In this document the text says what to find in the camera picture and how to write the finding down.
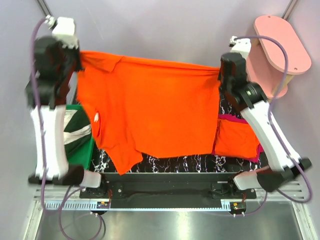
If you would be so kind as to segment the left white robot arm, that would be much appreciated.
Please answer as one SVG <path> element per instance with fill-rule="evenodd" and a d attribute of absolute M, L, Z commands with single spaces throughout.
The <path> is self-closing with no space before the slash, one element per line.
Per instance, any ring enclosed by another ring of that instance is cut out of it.
<path fill-rule="evenodd" d="M 64 144 L 64 118 L 69 81 L 82 71 L 80 51 L 63 46 L 61 40 L 43 36 L 32 40 L 31 73 L 25 87 L 33 121 L 37 164 L 30 184 L 54 184 L 90 188 L 97 198 L 108 193 L 101 174 L 69 164 Z"/>

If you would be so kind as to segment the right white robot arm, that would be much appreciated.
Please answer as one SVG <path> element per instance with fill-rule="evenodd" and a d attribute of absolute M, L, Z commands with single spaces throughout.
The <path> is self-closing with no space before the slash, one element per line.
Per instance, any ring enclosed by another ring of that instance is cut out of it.
<path fill-rule="evenodd" d="M 236 199 L 253 188 L 271 193 L 299 176 L 305 178 L 311 161 L 292 148 L 270 112 L 261 86 L 247 80 L 246 60 L 240 53 L 221 56 L 219 79 L 222 92 L 253 129 L 268 161 L 266 167 L 237 174 L 227 185 L 228 195 Z"/>

